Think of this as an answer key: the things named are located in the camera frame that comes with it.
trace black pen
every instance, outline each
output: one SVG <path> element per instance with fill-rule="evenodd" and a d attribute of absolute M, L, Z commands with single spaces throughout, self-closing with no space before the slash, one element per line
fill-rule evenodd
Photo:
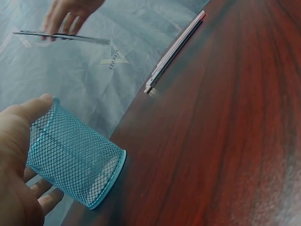
<path fill-rule="evenodd" d="M 185 39 L 180 43 L 180 45 L 177 47 L 177 49 L 172 53 L 172 55 L 168 58 L 168 60 L 166 61 L 166 63 L 163 65 L 163 67 L 156 73 L 157 75 L 155 76 L 155 78 L 153 78 L 153 80 L 151 81 L 151 83 L 146 87 L 145 89 L 145 93 L 149 93 L 150 90 L 155 86 L 155 84 L 157 83 L 157 81 L 159 80 L 159 78 L 162 76 L 163 72 L 165 71 L 165 69 L 170 65 L 170 63 L 172 62 L 172 60 L 174 59 L 174 57 L 177 55 L 177 53 L 182 49 L 182 47 L 185 45 L 185 43 L 188 41 L 188 39 L 193 35 L 193 33 L 195 32 L 195 30 L 200 26 L 200 24 L 203 22 L 203 20 L 199 20 L 194 27 L 190 30 L 190 32 L 187 34 L 187 36 L 185 37 Z"/>
<path fill-rule="evenodd" d="M 72 34 L 48 34 L 46 32 L 38 32 L 38 31 L 19 31 L 19 32 L 13 32 L 13 34 L 24 34 L 24 35 L 35 35 L 35 36 L 44 36 L 44 37 L 54 37 L 54 38 L 62 38 L 62 39 L 68 39 L 68 40 L 77 40 L 77 41 L 85 41 L 85 42 L 91 42 L 101 45 L 109 45 L 111 41 L 109 39 L 98 39 L 98 38 L 90 38 L 85 36 L 79 36 L 79 35 L 72 35 Z"/>

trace metal mesh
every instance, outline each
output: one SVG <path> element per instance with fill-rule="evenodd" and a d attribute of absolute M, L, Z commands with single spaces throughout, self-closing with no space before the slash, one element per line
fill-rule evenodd
<path fill-rule="evenodd" d="M 63 109 L 57 99 L 32 124 L 27 165 L 91 209 L 116 180 L 124 158 L 124 150 Z"/>

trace plastic sheet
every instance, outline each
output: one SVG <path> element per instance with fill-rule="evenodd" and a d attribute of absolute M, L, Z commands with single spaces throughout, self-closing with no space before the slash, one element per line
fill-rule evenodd
<path fill-rule="evenodd" d="M 162 53 L 208 1 L 107 0 L 79 33 L 111 39 L 102 46 L 12 35 L 39 29 L 52 1 L 2 0 L 0 110 L 50 93 L 109 137 Z M 72 201 L 65 196 L 45 225 L 60 225 Z"/>

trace finger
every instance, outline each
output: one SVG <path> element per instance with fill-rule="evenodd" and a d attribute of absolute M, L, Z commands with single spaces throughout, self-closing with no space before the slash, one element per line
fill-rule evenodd
<path fill-rule="evenodd" d="M 62 25 L 62 22 L 67 14 L 68 14 L 68 5 L 65 3 L 65 1 L 60 1 L 51 15 L 47 32 L 49 34 L 58 33 Z"/>
<path fill-rule="evenodd" d="M 52 192 L 38 199 L 45 216 L 62 200 L 64 193 L 56 188 Z"/>
<path fill-rule="evenodd" d="M 47 192 L 51 187 L 52 187 L 52 184 L 42 178 L 37 183 L 35 183 L 33 186 L 31 186 L 30 189 L 34 192 L 34 195 L 38 199 L 45 192 Z"/>
<path fill-rule="evenodd" d="M 24 182 L 27 183 L 28 181 L 33 179 L 36 175 L 37 175 L 36 172 L 34 172 L 29 167 L 26 167 L 25 170 L 24 170 L 24 176 L 23 176 Z"/>
<path fill-rule="evenodd" d="M 44 94 L 40 98 L 32 99 L 21 105 L 10 106 L 2 113 L 18 115 L 31 125 L 38 118 L 45 115 L 52 105 L 52 97 Z"/>
<path fill-rule="evenodd" d="M 76 16 L 74 14 L 69 14 L 68 18 L 65 21 L 64 27 L 63 27 L 63 33 L 69 34 L 70 28 L 76 19 Z"/>
<path fill-rule="evenodd" d="M 87 17 L 82 17 L 82 16 L 78 17 L 78 19 L 74 25 L 74 28 L 70 32 L 70 34 L 76 35 L 80 31 L 81 27 L 83 26 L 83 24 L 85 23 L 86 20 L 87 20 Z"/>
<path fill-rule="evenodd" d="M 46 16 L 44 17 L 44 22 L 42 24 L 42 28 L 43 28 L 43 31 L 45 32 L 49 26 L 49 21 L 50 21 L 50 18 L 51 18 L 51 15 L 53 13 L 53 11 L 55 10 L 56 6 L 57 6 L 57 2 L 58 0 L 54 0 L 49 11 L 47 12 Z M 47 37 L 45 36 L 42 36 L 42 40 L 46 40 Z"/>

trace wooden table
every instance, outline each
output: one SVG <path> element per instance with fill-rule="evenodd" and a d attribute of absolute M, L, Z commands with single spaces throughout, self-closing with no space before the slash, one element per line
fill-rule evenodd
<path fill-rule="evenodd" d="M 95 211 L 63 225 L 301 225 L 301 1 L 211 0 L 111 140 L 128 151 Z"/>

